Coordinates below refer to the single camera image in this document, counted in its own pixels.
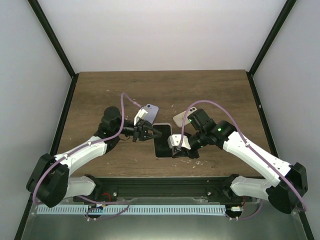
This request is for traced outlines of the pink phone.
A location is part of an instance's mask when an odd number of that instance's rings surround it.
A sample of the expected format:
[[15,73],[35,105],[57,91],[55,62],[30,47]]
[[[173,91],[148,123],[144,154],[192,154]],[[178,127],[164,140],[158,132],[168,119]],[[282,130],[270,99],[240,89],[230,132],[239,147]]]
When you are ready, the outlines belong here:
[[162,133],[161,137],[153,139],[155,157],[171,158],[173,156],[173,150],[168,144],[168,138],[172,134],[171,125],[169,123],[156,123],[153,127]]

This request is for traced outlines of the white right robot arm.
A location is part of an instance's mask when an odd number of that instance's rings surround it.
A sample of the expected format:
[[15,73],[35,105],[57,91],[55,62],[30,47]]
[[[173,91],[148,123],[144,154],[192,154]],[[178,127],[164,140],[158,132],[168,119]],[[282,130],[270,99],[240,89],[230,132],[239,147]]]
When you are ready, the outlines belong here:
[[308,191],[307,171],[302,164],[290,164],[277,158],[241,135],[231,123],[225,120],[215,123],[203,109],[195,110],[187,119],[196,133],[173,134],[167,139],[175,158],[196,159],[199,149],[217,146],[263,176],[258,179],[232,174],[222,188],[225,200],[232,202],[239,196],[253,197],[269,201],[284,214],[290,214],[300,205],[300,199]]

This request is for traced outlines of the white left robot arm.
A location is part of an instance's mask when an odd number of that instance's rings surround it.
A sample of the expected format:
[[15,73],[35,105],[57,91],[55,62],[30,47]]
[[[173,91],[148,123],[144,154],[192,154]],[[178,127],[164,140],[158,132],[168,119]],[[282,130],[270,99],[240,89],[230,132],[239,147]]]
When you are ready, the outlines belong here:
[[67,152],[54,156],[46,153],[39,158],[26,189],[49,208],[67,198],[100,201],[103,194],[100,180],[90,174],[81,177],[73,177],[72,174],[113,150],[120,141],[117,132],[132,137],[133,142],[161,137],[162,133],[152,126],[158,110],[157,106],[147,104],[130,121],[122,118],[117,107],[106,108],[97,131],[86,142]]

